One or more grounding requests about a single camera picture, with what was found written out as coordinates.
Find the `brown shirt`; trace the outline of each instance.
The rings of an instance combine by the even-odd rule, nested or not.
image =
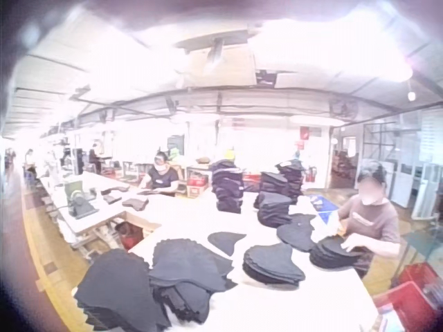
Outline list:
[[[359,195],[355,195],[338,210],[338,216],[340,220],[346,219],[345,236],[357,233],[376,240],[400,243],[399,218],[390,201],[380,205],[364,205]],[[368,252],[355,268],[367,271],[373,257],[374,254]]]

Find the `woman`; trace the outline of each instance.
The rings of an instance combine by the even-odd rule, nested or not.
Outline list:
[[[154,192],[166,196],[175,197],[175,191],[179,187],[179,175],[168,164],[168,156],[164,152],[157,152],[154,166],[148,171],[141,181],[139,188],[146,188],[150,184]]]
[[[374,254],[397,257],[400,251],[397,211],[385,197],[386,171],[378,162],[364,167],[357,178],[359,194],[338,210],[345,230],[342,248],[348,252],[355,247],[368,251],[355,265],[363,278],[369,270]]]
[[[94,164],[96,166],[96,174],[102,173],[102,163],[97,156],[98,146],[97,144],[92,145],[92,149],[89,150],[89,163]]]

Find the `factory floor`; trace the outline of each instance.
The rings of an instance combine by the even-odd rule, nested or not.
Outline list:
[[[88,263],[63,240],[47,215],[39,194],[24,189],[21,172],[10,172],[7,182],[2,201],[1,252],[1,271],[7,272],[9,281],[6,286],[14,291],[20,307],[30,309],[26,311],[27,315],[48,325],[39,331],[92,331],[84,323],[86,316],[71,296],[71,291],[87,271]],[[338,206],[354,193],[349,189],[308,191],[308,194],[320,194]],[[401,208],[398,211],[402,234],[421,227],[410,222],[407,211]],[[99,240],[89,247],[102,252],[107,249]],[[374,259],[363,280],[371,295],[389,289],[397,264],[396,259]]]

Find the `long work table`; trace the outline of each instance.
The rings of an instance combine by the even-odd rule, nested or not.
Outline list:
[[[82,178],[84,185],[96,187],[97,192],[100,186],[104,189],[122,185],[119,181],[96,174],[85,173]],[[131,188],[123,196],[130,197],[135,193],[136,188]],[[140,227],[155,230],[131,250],[150,264],[159,241],[178,238],[195,240],[233,260],[235,268],[228,277],[238,286],[211,297],[209,317],[202,325],[178,322],[174,315],[170,315],[171,331],[369,331],[377,318],[377,308],[352,268],[323,270],[309,261],[308,253],[293,250],[292,261],[306,275],[306,280],[300,282],[297,290],[265,286],[246,275],[242,263],[248,248],[280,242],[274,228],[258,222],[253,209],[255,196],[244,193],[241,214],[218,211],[215,196],[210,190],[197,199],[151,195],[145,210],[140,212],[123,207],[121,202],[108,205],[97,197],[95,204],[100,208],[99,212],[79,220],[64,218],[70,220],[66,222],[76,232],[103,225],[117,214],[126,216],[125,220]],[[327,226],[309,198],[301,196],[298,204],[290,207],[290,214],[297,212],[317,216],[311,221],[315,228],[314,241],[327,236]],[[209,234],[221,231],[246,234],[235,245],[232,257],[227,257],[207,240]]]

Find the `fire extinguisher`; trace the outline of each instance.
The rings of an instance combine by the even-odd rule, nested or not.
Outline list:
[[[309,166],[306,174],[306,182],[316,182],[317,167]]]

